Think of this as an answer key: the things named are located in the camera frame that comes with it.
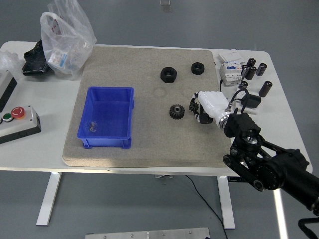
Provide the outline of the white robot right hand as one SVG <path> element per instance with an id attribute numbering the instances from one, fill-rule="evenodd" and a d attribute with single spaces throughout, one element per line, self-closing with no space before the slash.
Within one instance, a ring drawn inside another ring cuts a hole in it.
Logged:
<path id="1" fill-rule="evenodd" d="M 213 122 L 219 128 L 225 128 L 231 113 L 229 102 L 222 92 L 199 91 L 194 93 L 189 110 L 194 113 L 196 120 L 201 124 Z"/>

